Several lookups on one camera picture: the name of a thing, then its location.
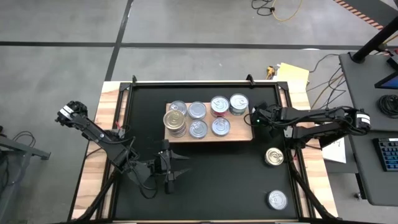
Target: can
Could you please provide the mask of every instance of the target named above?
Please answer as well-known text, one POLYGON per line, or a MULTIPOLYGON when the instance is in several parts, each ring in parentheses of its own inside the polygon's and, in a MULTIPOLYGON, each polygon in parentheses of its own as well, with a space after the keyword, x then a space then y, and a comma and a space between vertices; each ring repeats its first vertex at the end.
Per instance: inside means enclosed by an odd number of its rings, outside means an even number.
POLYGON ((280 190, 269 192, 266 201, 270 208, 274 210, 283 210, 287 206, 287 197, 280 190))
POLYGON ((188 108, 189 117, 192 119, 203 119, 206 116, 206 105, 202 102, 193 102, 188 108))
POLYGON ((181 111, 184 116, 187 115, 187 105, 181 100, 173 101, 169 106, 169 110, 178 110, 181 111))
POLYGON ((228 111, 229 101, 223 96, 215 96, 211 99, 211 114, 218 118, 223 117, 228 111))
POLYGON ((229 112, 235 116, 244 114, 249 106, 248 98, 240 93, 233 94, 229 99, 229 112))
POLYGON ((184 114, 179 110, 170 110, 163 117, 163 123, 169 133, 176 137, 182 137, 187 132, 184 114))
POLYGON ((201 120, 193 121, 189 133, 195 139, 203 139, 207 134, 207 124, 201 120))
POLYGON ((265 161, 270 166, 279 166, 284 161, 284 154, 278 148, 272 147, 267 150, 265 161))
POLYGON ((226 136, 231 129, 229 121, 225 118, 216 118, 211 124, 211 130, 217 136, 226 136))

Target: concrete floor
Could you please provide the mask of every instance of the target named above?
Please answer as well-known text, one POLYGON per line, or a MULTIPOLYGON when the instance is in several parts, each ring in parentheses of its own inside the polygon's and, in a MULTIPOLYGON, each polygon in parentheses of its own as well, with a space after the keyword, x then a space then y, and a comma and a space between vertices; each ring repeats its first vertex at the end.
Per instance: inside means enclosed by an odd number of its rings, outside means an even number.
MULTIPOLYGON (((114 42, 127 0, 0 0, 0 41, 114 42)), ((123 42, 362 45, 377 30, 332 0, 306 0, 291 21, 258 16, 250 0, 135 0, 123 42)), ((280 17, 297 0, 278 3, 280 17)), ((32 131, 49 161, 33 159, 19 192, 16 220, 60 222, 67 218, 87 142, 53 120, 70 100, 94 117, 113 48, 0 47, 0 124, 13 136, 32 131)), ((281 62, 313 69, 337 50, 122 48, 112 80, 235 80, 265 77, 281 62)), ((310 86, 338 68, 330 57, 310 75, 310 86)), ((308 93, 311 103, 322 89, 308 93)), ((327 99, 326 92, 319 103, 327 99)), ((332 105, 350 105, 348 92, 332 105)), ((351 196, 352 175, 330 176, 340 217, 398 223, 398 208, 373 207, 351 196)))

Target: black floor stripe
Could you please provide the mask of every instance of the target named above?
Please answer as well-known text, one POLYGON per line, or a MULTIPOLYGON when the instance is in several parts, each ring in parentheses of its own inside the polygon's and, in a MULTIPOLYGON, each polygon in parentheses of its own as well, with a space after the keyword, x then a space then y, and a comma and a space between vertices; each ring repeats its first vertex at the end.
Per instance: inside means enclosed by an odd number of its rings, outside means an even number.
POLYGON ((282 50, 359 50, 362 45, 295 45, 295 44, 197 44, 197 43, 122 43, 121 47, 143 49, 282 49, 282 50))
POLYGON ((384 27, 398 16, 398 11, 380 0, 344 0, 344 2, 384 27))
POLYGON ((126 30, 127 21, 129 19, 129 13, 130 13, 132 2, 133 2, 133 0, 127 1, 126 8, 124 10, 124 14, 123 14, 123 18, 122 18, 122 22, 120 24, 118 37, 116 38, 116 44, 113 48, 111 59, 109 60, 108 69, 107 69, 106 75, 105 75, 105 81, 112 80, 114 66, 116 65, 116 61, 118 59, 119 50, 120 50, 121 42, 123 40, 124 31, 126 30))
POLYGON ((19 42, 0 41, 0 46, 26 46, 26 47, 114 47, 111 42, 19 42))

